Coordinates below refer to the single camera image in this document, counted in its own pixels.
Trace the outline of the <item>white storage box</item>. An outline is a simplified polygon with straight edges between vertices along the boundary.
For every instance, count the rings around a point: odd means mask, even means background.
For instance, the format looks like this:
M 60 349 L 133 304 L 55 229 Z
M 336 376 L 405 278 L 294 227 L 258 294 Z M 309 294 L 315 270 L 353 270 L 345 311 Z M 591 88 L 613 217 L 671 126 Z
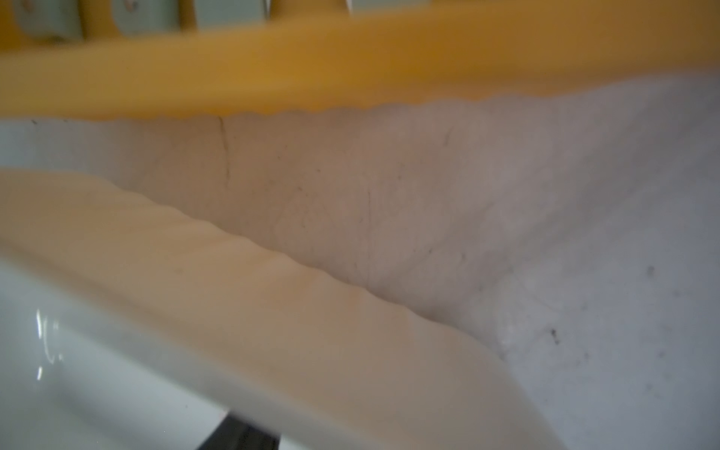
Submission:
M 312 449 L 560 449 L 463 333 L 85 174 L 1 172 L 1 286 Z

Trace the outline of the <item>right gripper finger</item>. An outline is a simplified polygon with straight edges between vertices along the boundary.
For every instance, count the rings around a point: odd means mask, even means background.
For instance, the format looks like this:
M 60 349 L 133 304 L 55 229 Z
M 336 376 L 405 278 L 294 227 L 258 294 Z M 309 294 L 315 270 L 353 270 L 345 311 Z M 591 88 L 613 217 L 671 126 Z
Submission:
M 198 450 L 279 450 L 281 439 L 228 414 Z

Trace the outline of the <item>mint green folding knife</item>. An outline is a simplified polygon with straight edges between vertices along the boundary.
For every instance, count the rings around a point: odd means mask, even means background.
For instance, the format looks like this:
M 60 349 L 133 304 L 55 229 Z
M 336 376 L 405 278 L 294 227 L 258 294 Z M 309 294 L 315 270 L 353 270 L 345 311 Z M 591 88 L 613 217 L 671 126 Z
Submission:
M 13 17 L 24 35 L 52 41 L 82 41 L 77 0 L 13 0 Z
M 112 20 L 123 36 L 172 33 L 181 29 L 174 0 L 112 0 Z
M 403 9 L 427 7 L 431 0 L 347 0 L 346 5 L 351 13 L 380 11 L 381 9 Z
M 195 0 L 196 26 L 212 29 L 241 24 L 263 23 L 269 16 L 271 1 L 266 0 Z

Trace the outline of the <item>yellow storage box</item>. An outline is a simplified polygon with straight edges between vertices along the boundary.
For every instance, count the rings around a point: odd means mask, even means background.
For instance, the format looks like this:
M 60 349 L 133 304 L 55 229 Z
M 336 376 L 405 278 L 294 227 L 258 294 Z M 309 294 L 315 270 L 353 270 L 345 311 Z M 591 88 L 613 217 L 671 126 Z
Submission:
M 431 1 L 351 13 L 271 1 L 265 22 L 123 36 L 78 1 L 82 41 L 33 39 L 1 5 L 1 114 L 81 119 L 271 114 L 556 95 L 719 65 L 716 1 Z

